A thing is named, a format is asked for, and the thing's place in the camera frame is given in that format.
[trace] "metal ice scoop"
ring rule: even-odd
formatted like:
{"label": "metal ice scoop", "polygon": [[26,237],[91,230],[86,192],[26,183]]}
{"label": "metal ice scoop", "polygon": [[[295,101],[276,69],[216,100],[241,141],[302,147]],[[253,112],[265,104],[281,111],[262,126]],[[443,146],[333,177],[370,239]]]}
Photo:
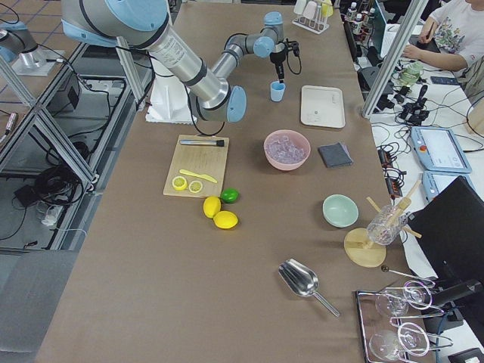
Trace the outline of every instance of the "metal ice scoop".
{"label": "metal ice scoop", "polygon": [[279,266],[279,274],[286,281],[287,286],[299,296],[314,296],[323,304],[334,316],[339,317],[340,312],[332,306],[319,292],[318,276],[302,263],[295,259],[288,259]]}

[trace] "lemon slice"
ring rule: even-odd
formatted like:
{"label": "lemon slice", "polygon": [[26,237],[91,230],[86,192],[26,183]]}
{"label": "lemon slice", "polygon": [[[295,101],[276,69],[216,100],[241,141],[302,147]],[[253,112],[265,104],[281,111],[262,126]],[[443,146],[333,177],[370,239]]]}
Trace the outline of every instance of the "lemon slice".
{"label": "lemon slice", "polygon": [[177,175],[172,180],[172,186],[176,191],[183,191],[188,186],[187,179],[184,176]]}
{"label": "lemon slice", "polygon": [[200,180],[193,180],[188,186],[188,190],[192,193],[200,193],[202,189],[203,183]]}

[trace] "mint green bowl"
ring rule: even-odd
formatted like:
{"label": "mint green bowl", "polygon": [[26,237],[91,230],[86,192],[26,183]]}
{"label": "mint green bowl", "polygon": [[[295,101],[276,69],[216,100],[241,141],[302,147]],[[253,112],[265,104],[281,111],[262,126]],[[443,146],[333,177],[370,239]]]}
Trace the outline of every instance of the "mint green bowl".
{"label": "mint green bowl", "polygon": [[333,194],[323,202],[323,216],[330,225],[349,227],[358,219],[358,207],[346,195]]}

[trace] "lime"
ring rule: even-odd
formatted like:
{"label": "lime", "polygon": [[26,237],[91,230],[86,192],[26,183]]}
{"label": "lime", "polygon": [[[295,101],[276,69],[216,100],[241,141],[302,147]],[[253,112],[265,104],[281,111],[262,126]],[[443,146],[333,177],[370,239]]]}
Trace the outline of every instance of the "lime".
{"label": "lime", "polygon": [[224,203],[233,203],[237,198],[239,198],[239,192],[234,188],[227,188],[220,194],[220,199],[222,199]]}
{"label": "lime", "polygon": [[183,191],[188,186],[187,179],[184,176],[177,175],[172,180],[172,186],[176,191]]}
{"label": "lime", "polygon": [[188,190],[191,191],[192,193],[200,193],[202,189],[203,189],[203,183],[200,180],[193,180],[188,185]]}

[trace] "blue joint cap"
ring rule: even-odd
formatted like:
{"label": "blue joint cap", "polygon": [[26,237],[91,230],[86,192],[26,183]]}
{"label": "blue joint cap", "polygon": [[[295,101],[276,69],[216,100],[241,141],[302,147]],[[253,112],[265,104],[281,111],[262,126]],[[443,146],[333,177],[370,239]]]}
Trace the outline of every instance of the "blue joint cap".
{"label": "blue joint cap", "polygon": [[239,85],[232,87],[230,98],[227,105],[227,121],[238,123],[245,114],[247,108],[247,96],[245,91]]}
{"label": "blue joint cap", "polygon": [[254,54],[260,58],[267,58],[274,51],[274,41],[268,36],[261,36],[254,42]]}
{"label": "blue joint cap", "polygon": [[64,28],[64,33],[66,36],[77,40],[78,42],[108,48],[114,48],[117,46],[115,39],[104,38],[98,34],[88,32],[87,30],[81,29],[75,25],[72,25],[71,23],[66,22],[64,19],[62,19],[62,27]]}
{"label": "blue joint cap", "polygon": [[168,14],[165,0],[104,0],[104,2],[121,23],[140,32],[159,29]]}
{"label": "blue joint cap", "polygon": [[27,25],[19,21],[15,24],[0,23],[0,28],[5,30],[27,30]]}
{"label": "blue joint cap", "polygon": [[264,16],[264,24],[266,26],[282,25],[282,15],[279,11],[271,11]]}
{"label": "blue joint cap", "polygon": [[0,57],[5,59],[5,62],[10,63],[17,57],[17,55],[5,47],[0,47]]}

